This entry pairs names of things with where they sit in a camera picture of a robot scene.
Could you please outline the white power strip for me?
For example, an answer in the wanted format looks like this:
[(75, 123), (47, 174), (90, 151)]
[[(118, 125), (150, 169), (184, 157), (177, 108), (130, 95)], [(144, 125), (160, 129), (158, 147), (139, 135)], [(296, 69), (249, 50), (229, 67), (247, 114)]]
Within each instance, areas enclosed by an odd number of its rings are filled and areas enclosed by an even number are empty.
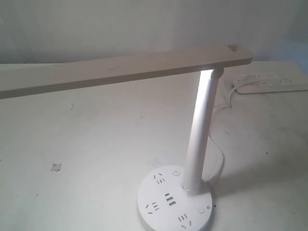
[(232, 81), (232, 86), (239, 94), (307, 91), (308, 77), (285, 73), (243, 74)]

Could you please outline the white desk lamp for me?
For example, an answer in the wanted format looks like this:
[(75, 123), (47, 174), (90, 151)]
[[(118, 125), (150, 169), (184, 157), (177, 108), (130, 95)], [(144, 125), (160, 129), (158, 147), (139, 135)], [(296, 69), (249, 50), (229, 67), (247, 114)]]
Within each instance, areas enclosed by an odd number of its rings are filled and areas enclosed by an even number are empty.
[(0, 73), (3, 99), (199, 72), (186, 166), (163, 166), (141, 182), (138, 214), (148, 231), (203, 231), (211, 218), (212, 195), (202, 179), (207, 140), (225, 68), (247, 65), (252, 52), (240, 45), (6, 69)]

